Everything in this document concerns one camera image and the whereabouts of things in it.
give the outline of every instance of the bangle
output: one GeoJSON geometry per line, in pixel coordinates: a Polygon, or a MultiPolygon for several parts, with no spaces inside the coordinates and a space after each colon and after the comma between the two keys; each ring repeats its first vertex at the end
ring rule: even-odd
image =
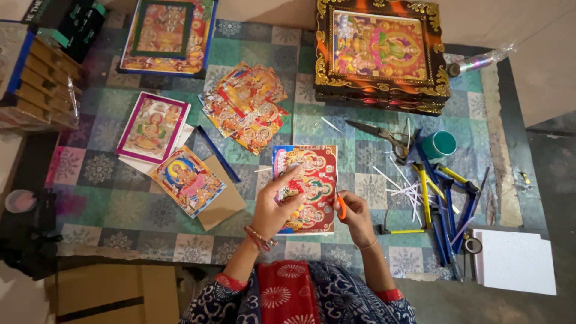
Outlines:
{"type": "Polygon", "coordinates": [[[264,242],[264,244],[270,244],[272,246],[276,246],[278,244],[278,242],[276,242],[273,239],[269,239],[269,240],[265,240],[260,234],[256,233],[256,231],[254,231],[254,229],[252,229],[252,227],[250,227],[249,225],[246,225],[244,227],[244,231],[254,237],[256,237],[257,239],[261,240],[262,242],[264,242]]]}
{"type": "Polygon", "coordinates": [[[257,238],[252,236],[250,233],[248,233],[248,237],[250,238],[250,240],[252,240],[254,242],[254,244],[256,246],[258,246],[258,250],[264,249],[267,252],[270,252],[270,248],[266,244],[262,244],[261,241],[259,241],[257,238]]]}
{"type": "Polygon", "coordinates": [[[371,247],[373,247],[374,245],[376,245],[376,243],[378,243],[378,239],[376,239],[376,240],[374,241],[374,243],[370,244],[370,245],[367,246],[367,247],[362,247],[362,248],[358,247],[358,250],[359,250],[359,251],[368,250],[369,248],[371,248],[371,247]]]}

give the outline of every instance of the white foam board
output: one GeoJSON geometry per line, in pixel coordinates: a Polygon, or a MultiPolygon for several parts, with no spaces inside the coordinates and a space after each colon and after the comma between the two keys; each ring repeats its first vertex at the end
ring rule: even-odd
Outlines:
{"type": "Polygon", "coordinates": [[[478,282],[486,287],[556,295],[550,241],[531,233],[473,231],[482,241],[475,255],[478,282]]]}

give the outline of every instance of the woman's left hand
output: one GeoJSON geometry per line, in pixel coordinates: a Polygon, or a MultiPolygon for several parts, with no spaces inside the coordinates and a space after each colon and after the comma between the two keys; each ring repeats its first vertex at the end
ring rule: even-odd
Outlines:
{"type": "Polygon", "coordinates": [[[270,182],[258,193],[256,199],[256,210],[252,219],[252,229],[260,234],[265,240],[271,239],[284,226],[300,205],[306,200],[304,194],[293,196],[287,203],[279,206],[274,197],[288,181],[292,180],[302,171],[302,166],[297,165],[281,175],[278,179],[270,182]]]}

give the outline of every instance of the ornate wooden frame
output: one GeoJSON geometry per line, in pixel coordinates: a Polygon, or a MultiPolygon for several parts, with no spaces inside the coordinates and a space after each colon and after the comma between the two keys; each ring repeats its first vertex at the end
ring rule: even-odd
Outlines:
{"type": "Polygon", "coordinates": [[[316,80],[314,88],[324,98],[362,100],[371,97],[386,103],[400,102],[394,110],[417,114],[439,115],[444,102],[450,98],[446,61],[442,56],[442,29],[438,4],[398,0],[316,0],[316,80]],[[413,18],[422,23],[427,80],[406,80],[393,77],[352,76],[333,73],[332,65],[332,12],[413,18]]]}

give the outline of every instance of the scissors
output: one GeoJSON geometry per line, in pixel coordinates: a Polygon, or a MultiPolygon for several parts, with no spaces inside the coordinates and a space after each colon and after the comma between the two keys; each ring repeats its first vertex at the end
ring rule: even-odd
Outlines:
{"type": "Polygon", "coordinates": [[[338,218],[340,218],[341,220],[343,220],[344,218],[346,218],[346,204],[344,203],[344,199],[342,199],[342,197],[340,196],[340,194],[338,193],[338,171],[336,172],[336,200],[338,200],[338,203],[340,204],[340,207],[342,208],[342,215],[338,215],[338,218]]]}
{"type": "MultiPolygon", "coordinates": [[[[385,140],[388,140],[390,144],[392,144],[393,152],[399,159],[405,159],[408,157],[408,153],[410,150],[408,149],[408,144],[404,142],[404,139],[408,139],[408,134],[406,133],[393,133],[387,129],[382,127],[356,122],[354,120],[346,119],[346,123],[352,125],[362,131],[367,132],[368,134],[372,134],[374,136],[381,137],[385,140]]],[[[410,143],[413,143],[414,140],[410,137],[410,143]]]]}

